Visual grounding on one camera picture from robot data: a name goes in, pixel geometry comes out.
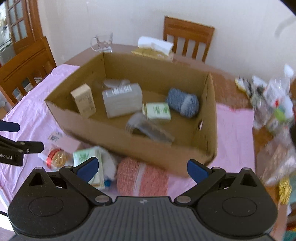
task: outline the white wall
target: white wall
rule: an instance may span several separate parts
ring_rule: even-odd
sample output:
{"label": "white wall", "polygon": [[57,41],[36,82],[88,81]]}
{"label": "white wall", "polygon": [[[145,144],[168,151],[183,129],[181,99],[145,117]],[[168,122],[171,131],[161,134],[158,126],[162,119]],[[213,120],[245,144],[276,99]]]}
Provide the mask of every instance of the white wall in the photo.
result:
{"label": "white wall", "polygon": [[279,0],[39,0],[43,33],[57,64],[89,47],[100,31],[114,43],[136,45],[141,35],[162,38],[165,15],[216,28],[206,63],[235,75],[268,80],[285,63],[296,70],[296,22]]}

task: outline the qr code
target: qr code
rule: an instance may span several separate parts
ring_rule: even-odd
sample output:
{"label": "qr code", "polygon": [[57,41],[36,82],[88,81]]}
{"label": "qr code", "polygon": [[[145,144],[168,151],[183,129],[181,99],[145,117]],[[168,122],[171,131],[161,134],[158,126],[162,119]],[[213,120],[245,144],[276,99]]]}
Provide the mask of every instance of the qr code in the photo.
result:
{"label": "qr code", "polygon": [[53,142],[57,142],[59,140],[59,137],[51,136],[50,140],[53,141]]}

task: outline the open brown cardboard box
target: open brown cardboard box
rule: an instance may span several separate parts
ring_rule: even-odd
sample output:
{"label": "open brown cardboard box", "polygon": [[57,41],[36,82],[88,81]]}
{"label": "open brown cardboard box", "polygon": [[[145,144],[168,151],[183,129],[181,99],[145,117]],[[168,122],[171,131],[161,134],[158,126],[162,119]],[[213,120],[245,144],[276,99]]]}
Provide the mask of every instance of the open brown cardboard box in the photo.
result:
{"label": "open brown cardboard box", "polygon": [[[131,115],[107,118],[102,97],[105,79],[139,83],[143,103],[164,102],[171,87],[194,93],[200,100],[199,113],[187,119],[171,110],[171,122],[162,127],[175,137],[172,145],[130,134],[125,126]],[[70,94],[85,83],[91,87],[96,106],[96,113],[89,119],[78,114]],[[209,164],[217,153],[216,102],[211,74],[187,66],[132,54],[104,53],[65,79],[45,101],[66,133],[179,176],[188,176],[189,159]]]}

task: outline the pink tablecloth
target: pink tablecloth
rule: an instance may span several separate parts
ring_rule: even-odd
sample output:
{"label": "pink tablecloth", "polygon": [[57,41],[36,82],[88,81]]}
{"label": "pink tablecloth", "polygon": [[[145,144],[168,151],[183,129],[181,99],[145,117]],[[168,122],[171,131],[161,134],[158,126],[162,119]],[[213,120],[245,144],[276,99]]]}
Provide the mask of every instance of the pink tablecloth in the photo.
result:
{"label": "pink tablecloth", "polygon": [[[44,99],[67,76],[77,70],[78,66],[61,65],[55,68],[37,87],[28,93],[5,117],[4,121],[20,124],[18,133],[0,131],[0,135],[14,141],[42,141],[53,131],[61,132],[58,124],[48,110]],[[252,110],[233,111],[224,105],[217,105],[218,123],[218,156],[211,166],[219,166],[228,172],[239,172],[242,167],[254,170],[254,147]],[[49,169],[38,158],[38,154],[25,155],[23,167],[0,164],[0,194],[9,204],[22,183],[33,168],[42,166]],[[170,175],[168,180],[168,195],[174,199],[181,193],[193,187],[196,183],[191,178],[180,178]],[[114,199],[116,190],[111,190]]]}

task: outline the blue-gray knitted item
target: blue-gray knitted item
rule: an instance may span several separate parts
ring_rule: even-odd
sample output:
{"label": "blue-gray knitted item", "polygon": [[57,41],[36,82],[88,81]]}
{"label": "blue-gray knitted item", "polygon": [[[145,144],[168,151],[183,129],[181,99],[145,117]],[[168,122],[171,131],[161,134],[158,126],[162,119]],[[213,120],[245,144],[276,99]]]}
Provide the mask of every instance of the blue-gray knitted item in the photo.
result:
{"label": "blue-gray knitted item", "polygon": [[175,88],[170,89],[166,102],[171,109],[188,118],[195,116],[199,109],[199,101],[196,95]]}

